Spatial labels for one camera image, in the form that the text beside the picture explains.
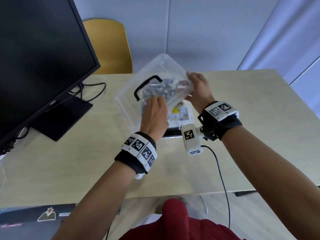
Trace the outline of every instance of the red clothing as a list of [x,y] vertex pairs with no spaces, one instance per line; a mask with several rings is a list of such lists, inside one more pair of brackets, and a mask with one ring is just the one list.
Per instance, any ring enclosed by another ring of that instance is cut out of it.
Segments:
[[189,217],[186,206],[178,199],[167,200],[156,222],[129,230],[120,240],[240,240],[225,226]]

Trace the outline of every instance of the hand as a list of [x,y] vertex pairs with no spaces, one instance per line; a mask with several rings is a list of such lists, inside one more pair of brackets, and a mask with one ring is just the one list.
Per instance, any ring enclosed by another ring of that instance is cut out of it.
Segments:
[[195,110],[201,114],[205,107],[215,101],[209,82],[199,73],[187,72],[186,75],[192,81],[194,91],[185,100],[191,102]]
[[168,108],[163,96],[153,96],[146,101],[142,115],[140,132],[158,141],[165,134],[169,124],[167,122]]

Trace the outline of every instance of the yellow chair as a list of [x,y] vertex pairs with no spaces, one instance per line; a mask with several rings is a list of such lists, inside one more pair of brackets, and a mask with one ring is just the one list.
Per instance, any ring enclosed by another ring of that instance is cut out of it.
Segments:
[[132,59],[124,26],[109,19],[83,22],[101,67],[94,74],[132,73]]

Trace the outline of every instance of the person's left hand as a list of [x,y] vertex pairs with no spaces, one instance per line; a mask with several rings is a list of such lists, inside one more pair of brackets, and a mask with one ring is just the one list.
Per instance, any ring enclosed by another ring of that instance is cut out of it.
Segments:
[[169,126],[167,114],[168,108],[163,96],[148,99],[142,115],[140,132],[147,134],[154,141],[160,140]]

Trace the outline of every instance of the yellow label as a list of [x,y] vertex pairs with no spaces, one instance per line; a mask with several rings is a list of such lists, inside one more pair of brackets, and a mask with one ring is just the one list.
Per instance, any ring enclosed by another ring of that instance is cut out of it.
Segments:
[[172,113],[173,114],[178,114],[179,113],[179,108],[172,108]]

